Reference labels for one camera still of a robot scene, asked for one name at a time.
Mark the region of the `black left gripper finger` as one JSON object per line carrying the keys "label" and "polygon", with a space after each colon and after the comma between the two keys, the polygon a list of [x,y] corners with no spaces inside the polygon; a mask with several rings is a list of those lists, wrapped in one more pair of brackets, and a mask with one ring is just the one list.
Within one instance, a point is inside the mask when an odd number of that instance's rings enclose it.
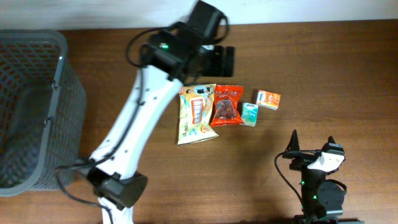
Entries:
{"label": "black left gripper finger", "polygon": [[227,47],[225,54],[225,63],[224,63],[224,75],[226,77],[232,77],[234,73],[234,47]]}
{"label": "black left gripper finger", "polygon": [[213,68],[216,77],[224,76],[224,47],[220,45],[214,46]]}

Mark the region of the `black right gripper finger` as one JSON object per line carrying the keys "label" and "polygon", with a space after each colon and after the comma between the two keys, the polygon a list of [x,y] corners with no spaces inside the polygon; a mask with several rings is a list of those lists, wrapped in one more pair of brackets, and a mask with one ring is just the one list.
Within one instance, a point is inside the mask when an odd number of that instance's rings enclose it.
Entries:
{"label": "black right gripper finger", "polygon": [[298,139],[297,130],[295,129],[292,131],[292,135],[288,143],[288,151],[299,151],[299,150],[300,150],[299,139]]}
{"label": "black right gripper finger", "polygon": [[344,152],[343,146],[337,144],[333,136],[329,136],[327,142],[322,147],[323,152]]}

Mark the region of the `yellow snack bag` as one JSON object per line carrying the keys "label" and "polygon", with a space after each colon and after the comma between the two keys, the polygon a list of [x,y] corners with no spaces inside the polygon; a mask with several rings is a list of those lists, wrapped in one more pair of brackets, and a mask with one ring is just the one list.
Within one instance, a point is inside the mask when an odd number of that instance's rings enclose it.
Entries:
{"label": "yellow snack bag", "polygon": [[178,145],[218,137],[218,134],[210,127],[215,88],[215,83],[181,87]]}

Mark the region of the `red sweets bag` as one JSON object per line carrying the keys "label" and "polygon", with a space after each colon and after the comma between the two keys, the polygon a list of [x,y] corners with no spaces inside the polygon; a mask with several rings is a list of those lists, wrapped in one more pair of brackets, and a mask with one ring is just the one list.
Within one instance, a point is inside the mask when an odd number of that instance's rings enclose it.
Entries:
{"label": "red sweets bag", "polygon": [[214,116],[210,126],[224,126],[243,124],[237,109],[238,102],[243,95],[244,88],[240,85],[217,85],[214,97]]}

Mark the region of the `orange tissue pack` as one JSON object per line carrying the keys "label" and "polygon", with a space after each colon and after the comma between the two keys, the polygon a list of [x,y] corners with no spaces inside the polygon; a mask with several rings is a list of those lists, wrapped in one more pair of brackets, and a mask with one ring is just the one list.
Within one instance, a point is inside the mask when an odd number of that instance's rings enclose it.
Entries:
{"label": "orange tissue pack", "polygon": [[280,94],[259,90],[257,92],[256,104],[271,110],[277,110],[279,107],[280,98]]}

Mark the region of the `green tissue pack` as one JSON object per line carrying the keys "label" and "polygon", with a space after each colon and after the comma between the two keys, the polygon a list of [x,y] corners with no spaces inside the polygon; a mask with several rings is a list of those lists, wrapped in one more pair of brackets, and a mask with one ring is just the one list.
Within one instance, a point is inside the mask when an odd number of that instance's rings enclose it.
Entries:
{"label": "green tissue pack", "polygon": [[255,127],[257,123],[258,105],[251,103],[242,103],[241,118],[243,125]]}

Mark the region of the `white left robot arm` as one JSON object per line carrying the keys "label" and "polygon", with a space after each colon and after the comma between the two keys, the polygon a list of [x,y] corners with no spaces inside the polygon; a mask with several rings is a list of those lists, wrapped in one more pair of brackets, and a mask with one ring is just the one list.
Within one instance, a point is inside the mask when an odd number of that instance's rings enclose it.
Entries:
{"label": "white left robot arm", "polygon": [[146,142],[162,113],[189,78],[221,76],[221,57],[210,46],[227,37],[217,35],[227,16],[198,1],[185,22],[149,29],[139,49],[136,80],[111,130],[87,159],[73,170],[92,186],[103,223],[132,223],[133,206],[147,185],[137,172]]}

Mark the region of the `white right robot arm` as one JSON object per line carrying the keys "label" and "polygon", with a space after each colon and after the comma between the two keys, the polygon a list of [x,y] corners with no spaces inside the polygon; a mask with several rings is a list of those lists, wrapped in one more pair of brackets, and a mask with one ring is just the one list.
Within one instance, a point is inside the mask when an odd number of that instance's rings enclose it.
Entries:
{"label": "white right robot arm", "polygon": [[301,173],[298,197],[303,214],[296,215],[294,223],[338,223],[347,187],[327,176],[337,172],[346,160],[343,146],[329,136],[321,149],[301,150],[297,131],[293,130],[282,157],[291,160],[290,170]]}

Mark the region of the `grey plastic mesh basket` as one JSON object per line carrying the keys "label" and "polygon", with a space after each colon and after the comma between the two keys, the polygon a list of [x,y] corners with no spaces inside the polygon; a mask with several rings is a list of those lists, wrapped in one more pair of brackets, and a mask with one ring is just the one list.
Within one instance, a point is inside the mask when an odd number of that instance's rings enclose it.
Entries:
{"label": "grey plastic mesh basket", "polygon": [[78,157],[86,93],[54,30],[1,31],[1,195],[57,190]]}

